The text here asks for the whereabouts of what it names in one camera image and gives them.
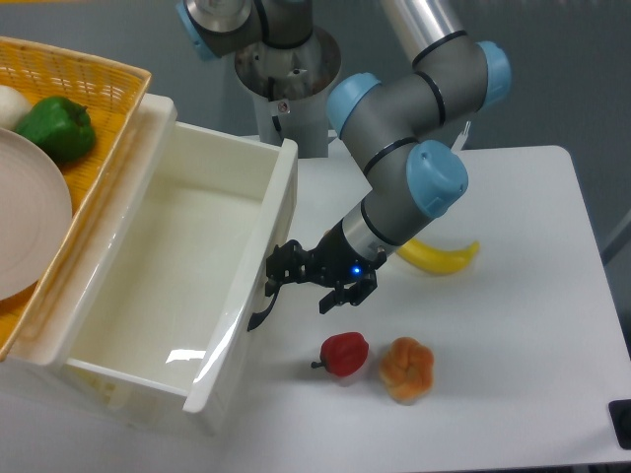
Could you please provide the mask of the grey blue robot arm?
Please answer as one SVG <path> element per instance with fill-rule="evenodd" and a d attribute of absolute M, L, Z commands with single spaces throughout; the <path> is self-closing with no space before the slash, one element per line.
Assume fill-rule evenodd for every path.
<path fill-rule="evenodd" d="M 472 40 L 446 1 L 385 1 L 411 64 L 386 85 L 370 73 L 340 75 L 341 54 L 318 28 L 309 1 L 180 1 L 177 13 L 198 55 L 232 56 L 252 98 L 261 141 L 291 140 L 301 157 L 326 154 L 335 133 L 370 192 L 306 250 L 296 241 L 266 260 L 265 294 L 288 284 L 327 288 L 321 311 L 360 304 L 377 270 L 466 191 L 466 169 L 428 135 L 502 100 L 512 83 L 505 52 Z"/>

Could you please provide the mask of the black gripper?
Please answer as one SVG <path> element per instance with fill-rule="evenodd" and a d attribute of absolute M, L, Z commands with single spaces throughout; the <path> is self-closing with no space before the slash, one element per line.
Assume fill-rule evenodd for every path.
<path fill-rule="evenodd" d="M 375 263 L 351 246 L 341 221 L 309 252 L 294 239 L 276 245 L 265 266 L 267 297 L 277 294 L 285 284 L 307 280 L 333 288 L 319 301 L 320 314 L 345 304 L 357 306 L 378 286 Z"/>

